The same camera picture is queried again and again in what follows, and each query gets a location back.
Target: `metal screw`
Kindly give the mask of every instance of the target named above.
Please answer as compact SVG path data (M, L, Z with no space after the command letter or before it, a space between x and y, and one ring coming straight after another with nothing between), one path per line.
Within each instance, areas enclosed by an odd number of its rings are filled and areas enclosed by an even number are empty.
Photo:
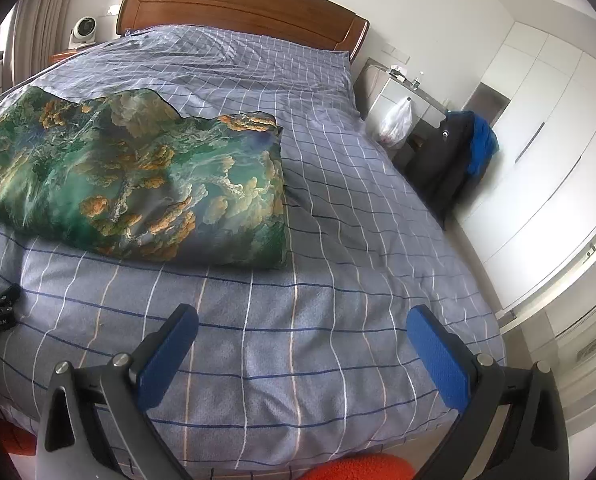
M113 366L124 366L129 362L130 355L126 353L116 354L113 356Z
M536 363L536 366L543 374L548 374L552 371L552 367L549 366L549 363L547 361L538 361Z
M68 370L69 366L70 366L70 364L68 361L63 361L62 363L56 364L56 373L63 374L64 372L66 372Z
M482 366L491 366L494 364L494 358L489 354L478 354L478 363Z

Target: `white wardrobe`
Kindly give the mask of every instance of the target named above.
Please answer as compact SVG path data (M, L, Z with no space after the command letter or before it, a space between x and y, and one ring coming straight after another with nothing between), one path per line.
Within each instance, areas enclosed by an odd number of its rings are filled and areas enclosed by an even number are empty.
M500 151L456 217L507 308L596 231L596 60L516 23L482 82L511 102L493 127Z

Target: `plastic bag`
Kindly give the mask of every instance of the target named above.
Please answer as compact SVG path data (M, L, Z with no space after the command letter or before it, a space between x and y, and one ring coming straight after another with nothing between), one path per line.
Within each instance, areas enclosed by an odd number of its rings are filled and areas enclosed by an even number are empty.
M411 123L411 97L405 97L382 120L376 140L383 146L392 148L407 137Z

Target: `wooden headboard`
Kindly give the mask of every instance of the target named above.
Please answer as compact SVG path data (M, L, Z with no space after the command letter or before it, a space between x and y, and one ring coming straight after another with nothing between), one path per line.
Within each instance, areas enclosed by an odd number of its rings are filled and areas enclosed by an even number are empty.
M327 0L123 0L116 33L162 24L208 25L347 50L351 60L369 22Z

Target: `checkered bedspread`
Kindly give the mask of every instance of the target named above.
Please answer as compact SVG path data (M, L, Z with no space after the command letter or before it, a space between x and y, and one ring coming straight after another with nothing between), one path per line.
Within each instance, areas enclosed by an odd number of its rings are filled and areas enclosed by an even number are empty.
M450 420L407 339L416 304L473 352L504 359L466 266L364 135L345 54L171 25L93 47L29 84L74 101L151 88L184 116L273 114L284 128L290 252L282 270L180 268L0 224L0 292L24 289L18 326L0 333L0 402L19 424L37 430L57 361L97 365L130 351L179 303L197 308L199 336L149 416L196 478L299 471ZM0 99L0 114L23 90Z

